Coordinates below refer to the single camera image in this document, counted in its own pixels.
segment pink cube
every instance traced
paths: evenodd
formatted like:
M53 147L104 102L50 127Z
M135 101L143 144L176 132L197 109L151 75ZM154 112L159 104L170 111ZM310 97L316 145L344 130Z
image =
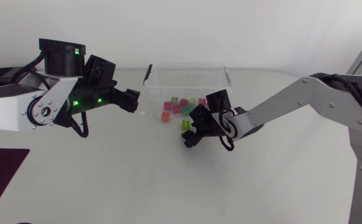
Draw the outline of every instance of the pink cube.
M205 98L199 98L198 104L206 106L206 99Z
M173 113L181 113L182 109L180 105L173 105Z
M180 100L180 104L179 104L179 105L180 105L181 107L186 106L187 104L188 104L188 100L186 100L186 99L181 99L181 100Z
M171 102L164 102L164 105L163 105L163 109L164 110L171 110Z

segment white wall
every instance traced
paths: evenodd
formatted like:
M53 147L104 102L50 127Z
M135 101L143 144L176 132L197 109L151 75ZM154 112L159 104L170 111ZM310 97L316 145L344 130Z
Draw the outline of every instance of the white wall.
M0 0L0 67L34 59L39 37L85 44L118 68L166 60L344 73L362 49L362 0Z

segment gray robot arm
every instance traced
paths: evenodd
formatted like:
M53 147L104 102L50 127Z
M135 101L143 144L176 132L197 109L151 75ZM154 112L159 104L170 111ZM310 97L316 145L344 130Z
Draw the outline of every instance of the gray robot arm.
M324 118L349 127L351 147L358 159L349 223L362 223L362 76L318 73L301 78L248 111L231 107L225 90L208 95L207 101L210 111L200 105L190 113L196 131L182 134L187 147L195 146L201 138L219 136L231 151L233 141L305 105Z

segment green cube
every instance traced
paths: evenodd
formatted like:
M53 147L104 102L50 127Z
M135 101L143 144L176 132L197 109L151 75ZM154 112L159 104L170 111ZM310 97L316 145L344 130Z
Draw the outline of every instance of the green cube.
M184 116L188 115L191 111L192 111L192 110L191 110L191 108L190 108L189 106L184 106L184 107L182 107L182 114L183 114Z
M179 103L179 98L178 97L171 97L171 104L172 105L177 105Z
M181 129L186 131L191 128L191 122L190 121L182 121Z
M196 100L194 98L189 99L188 103L196 105Z

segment colorful cube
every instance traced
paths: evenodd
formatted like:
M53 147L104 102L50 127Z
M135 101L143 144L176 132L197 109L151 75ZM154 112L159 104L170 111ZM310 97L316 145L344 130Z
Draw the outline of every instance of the colorful cube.
M188 100L186 100L186 99L181 99L179 105L180 105L181 107L187 106L187 105L188 105Z
M190 103L191 105L195 105L196 100L194 98L191 98L191 99L189 99L188 103Z
M162 119L162 121L165 121L165 122L170 121L170 113L163 111L161 119Z
M181 130L189 130L191 128L191 122L190 121L182 121Z
M179 98L178 97L171 97L171 104L172 105L177 105L179 103Z
M177 113L181 113L182 109L180 105L173 105L173 113L177 114Z
M199 105L203 105L203 106L206 106L206 98L199 98L199 100L198 100L198 104Z
M193 109L191 109L189 106L182 107L182 114L184 116L188 115Z
M168 102L168 101L164 102L163 109L171 110L171 102Z

